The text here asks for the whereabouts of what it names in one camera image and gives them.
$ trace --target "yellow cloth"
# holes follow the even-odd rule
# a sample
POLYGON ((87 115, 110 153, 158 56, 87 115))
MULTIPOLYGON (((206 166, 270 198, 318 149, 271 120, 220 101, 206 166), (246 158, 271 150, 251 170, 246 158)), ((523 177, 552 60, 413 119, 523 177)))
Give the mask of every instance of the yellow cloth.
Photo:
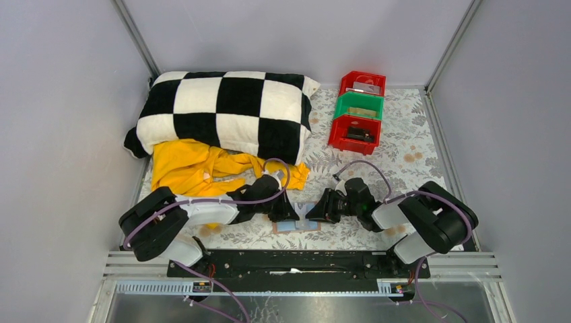
MULTIPOLYGON (((246 184, 244 178, 214 182, 213 178, 240 174, 254 168, 262 176, 264 160, 247 153, 230 155, 226 150, 211 147, 192 139, 167 141, 154 146, 152 190, 168 186, 174 194, 187 196, 217 196, 237 190, 246 184)), ((286 170, 281 163, 271 161, 269 172, 286 170)), ((302 190, 309 169, 304 164, 290 166, 289 189, 302 190)), ((286 183, 286 176, 281 184, 286 183)))

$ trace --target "floral tablecloth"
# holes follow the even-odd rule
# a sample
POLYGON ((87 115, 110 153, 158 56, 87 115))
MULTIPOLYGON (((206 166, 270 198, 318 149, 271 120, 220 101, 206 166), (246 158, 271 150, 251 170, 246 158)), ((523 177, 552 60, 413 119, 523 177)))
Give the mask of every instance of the floral tablecloth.
MULTIPOLYGON (((327 145, 337 89, 320 89, 311 97, 311 136, 306 142, 304 163, 310 168, 304 190, 288 191, 292 202, 317 201, 326 187, 335 187, 332 174, 355 159, 377 165, 393 186, 393 196, 414 190, 428 180, 445 187, 441 163, 438 161, 424 107, 417 89, 388 89, 382 113, 380 146, 372 155, 363 156, 351 151, 339 151, 327 145)), ((139 200, 150 193, 152 162, 147 169, 139 200)), ((251 171, 240 176, 251 184, 251 171)), ((387 188, 370 166, 355 164, 341 176, 361 177, 372 194, 381 199, 387 188)), ((319 231, 273 233, 272 223, 265 215, 239 225, 185 228, 183 234, 198 236, 207 248, 239 249, 310 249, 310 250, 386 250, 404 235, 413 232, 412 226, 402 225, 381 233, 365 230, 355 217, 342 217, 332 225, 321 224, 319 231)))

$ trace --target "gray wall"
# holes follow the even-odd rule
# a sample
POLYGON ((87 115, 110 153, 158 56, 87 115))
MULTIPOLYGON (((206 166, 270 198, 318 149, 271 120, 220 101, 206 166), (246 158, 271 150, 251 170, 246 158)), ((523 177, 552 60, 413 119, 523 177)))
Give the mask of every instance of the gray wall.
POLYGON ((0 321, 85 322, 148 71, 110 1, 2 1, 0 39, 0 321))
POLYGON ((434 91, 518 322, 571 307, 571 2, 484 1, 434 91))
POLYGON ((352 69, 425 84, 470 0, 127 0, 163 71, 352 69))

